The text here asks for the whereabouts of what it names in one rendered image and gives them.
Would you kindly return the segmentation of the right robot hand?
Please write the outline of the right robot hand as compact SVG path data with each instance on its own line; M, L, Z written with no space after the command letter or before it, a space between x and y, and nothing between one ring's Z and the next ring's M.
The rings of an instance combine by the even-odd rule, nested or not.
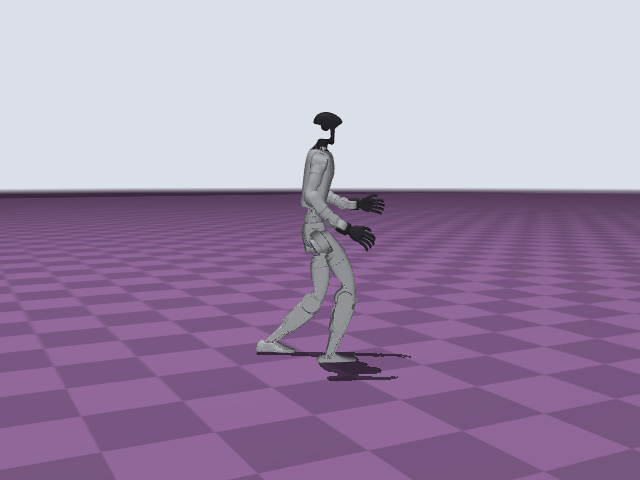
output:
M344 221L344 220L343 220L343 221ZM346 222L346 221L345 221L345 222ZM369 246L369 248L370 248L370 249L371 249L372 245L374 246L374 241L375 241L375 239L376 239L376 238L375 238L375 236L374 236L373 234L369 233L369 232L371 232L371 231L372 231L369 227L365 227L365 226L357 226L357 225L356 225L356 226L351 227L351 224L350 224L350 223L348 223L348 222L346 222L346 223L347 223L348 225L347 225L347 227L346 227L346 229L345 229L345 230L342 230L342 229L340 229L340 228L335 228L335 230L336 230L337 232L339 232L339 233L341 233L341 234L345 235L345 236L348 234L348 235L349 235L349 236L350 236L354 241L356 241L356 242L360 243L362 246L364 246L364 248L366 249L366 251L368 251L368 247L367 247L367 245ZM369 231L369 232L367 232L367 231L365 231L365 230L367 230L367 231ZM365 235L365 234L366 234L366 235ZM368 236L367 236L367 235L368 235ZM370 236L370 237L369 237L369 236ZM363 237L364 237L364 238L363 238ZM371 245L371 244L370 244L370 242L369 242L368 240L366 240L365 238L366 238L366 239L368 239L368 240L372 243L372 245ZM373 239L372 239L372 238L373 238ZM362 240L363 242L367 243L367 245L366 245L365 243L363 243L361 240ZM374 241L373 241L373 240L374 240Z

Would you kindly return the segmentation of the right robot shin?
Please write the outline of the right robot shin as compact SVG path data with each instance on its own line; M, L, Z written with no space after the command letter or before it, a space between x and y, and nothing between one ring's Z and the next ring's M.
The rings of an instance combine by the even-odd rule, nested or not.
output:
M338 295L337 303L332 309L332 315L329 323L328 330L330 331L330 334L325 352L326 358L329 359L334 357L335 352L348 328L357 300L358 299L356 298L353 303L353 296L346 291L341 292ZM327 357L328 355L330 356Z

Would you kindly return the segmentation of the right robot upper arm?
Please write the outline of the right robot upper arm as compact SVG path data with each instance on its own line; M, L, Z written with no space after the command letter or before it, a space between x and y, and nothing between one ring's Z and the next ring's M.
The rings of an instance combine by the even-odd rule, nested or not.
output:
M317 188L321 185L324 172L327 169L327 165L328 165L327 156L320 153L316 153L315 155L312 156L311 163L310 163L309 177L308 177L305 194L304 194L304 200L309 207L313 207L313 205L309 200L309 194L312 191L316 191Z

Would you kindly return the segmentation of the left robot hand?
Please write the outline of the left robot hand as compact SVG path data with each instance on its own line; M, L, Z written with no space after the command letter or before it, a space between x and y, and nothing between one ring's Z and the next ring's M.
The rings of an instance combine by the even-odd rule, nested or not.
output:
M367 196L366 198L362 198L361 200L359 200L357 198L348 199L349 201L357 201L357 208L356 209L350 209L350 210L359 210L359 208L361 208L364 211L367 211L367 212L371 211L371 212L375 212L375 213L378 213L378 214L382 215L382 213L380 211L372 209L372 208L374 208L374 209L379 209L379 210L384 211L384 209L382 207L373 206L373 205L380 205L380 206L385 207L384 204L375 202L375 201L384 202L383 199L372 199L372 197L376 197L376 196L378 196L378 195L377 194L372 194L372 195Z

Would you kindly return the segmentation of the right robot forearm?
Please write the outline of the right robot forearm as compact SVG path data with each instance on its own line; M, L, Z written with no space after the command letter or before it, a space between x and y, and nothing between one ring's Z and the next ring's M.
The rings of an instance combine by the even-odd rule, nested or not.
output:
M319 215L326 222L328 227L333 229L346 229L348 224L345 221L341 220L338 215L334 214L333 211L331 211L327 207L328 205L324 202L323 198L318 192L312 191L309 194L309 200L315 208L315 214L317 216Z

